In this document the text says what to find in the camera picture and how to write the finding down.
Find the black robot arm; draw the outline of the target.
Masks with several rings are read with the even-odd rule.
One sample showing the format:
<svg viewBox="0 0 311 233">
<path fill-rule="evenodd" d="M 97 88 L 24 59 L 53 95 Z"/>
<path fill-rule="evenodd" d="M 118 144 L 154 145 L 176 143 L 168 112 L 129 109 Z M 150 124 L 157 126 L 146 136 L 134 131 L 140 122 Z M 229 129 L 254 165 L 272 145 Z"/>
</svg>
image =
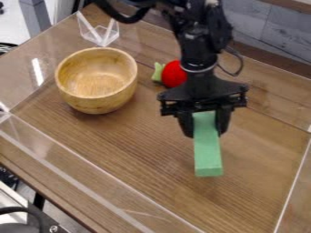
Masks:
<svg viewBox="0 0 311 233">
<path fill-rule="evenodd" d="M 230 114 L 237 107 L 246 105 L 249 86 L 228 81 L 214 75 L 218 54 L 232 52 L 232 25 L 222 11 L 222 0 L 120 0 L 137 8 L 133 15 L 125 16 L 108 0 L 93 0 L 100 10 L 122 24 L 142 20 L 149 10 L 156 9 L 169 22 L 177 40 L 181 59 L 180 68 L 186 74 L 182 84 L 157 95 L 160 114 L 178 120 L 182 134 L 194 134 L 194 114 L 213 112 L 210 120 L 216 134 L 225 133 Z"/>
</svg>

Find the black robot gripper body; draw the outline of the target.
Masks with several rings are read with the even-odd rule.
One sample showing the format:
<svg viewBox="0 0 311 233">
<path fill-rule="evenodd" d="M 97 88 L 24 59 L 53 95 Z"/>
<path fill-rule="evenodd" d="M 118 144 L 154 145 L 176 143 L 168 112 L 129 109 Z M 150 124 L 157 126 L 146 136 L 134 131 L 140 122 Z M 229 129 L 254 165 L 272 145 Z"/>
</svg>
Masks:
<svg viewBox="0 0 311 233">
<path fill-rule="evenodd" d="M 160 115 L 245 107 L 248 91 L 246 84 L 222 80 L 216 75 L 190 76 L 182 84 L 157 94 Z"/>
</svg>

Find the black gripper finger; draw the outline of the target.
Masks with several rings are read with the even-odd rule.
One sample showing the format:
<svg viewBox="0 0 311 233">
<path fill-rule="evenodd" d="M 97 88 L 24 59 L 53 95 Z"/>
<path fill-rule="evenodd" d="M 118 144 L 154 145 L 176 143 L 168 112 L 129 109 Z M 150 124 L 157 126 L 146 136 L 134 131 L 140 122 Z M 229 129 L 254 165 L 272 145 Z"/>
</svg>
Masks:
<svg viewBox="0 0 311 233">
<path fill-rule="evenodd" d="M 192 113 L 186 111 L 181 111 L 177 113 L 177 121 L 181 127 L 182 134 L 186 137 L 193 137 L 194 124 Z"/>
<path fill-rule="evenodd" d="M 216 110 L 216 129 L 218 135 L 226 132 L 226 129 L 229 127 L 232 110 L 233 108 L 230 106 L 221 106 Z"/>
</svg>

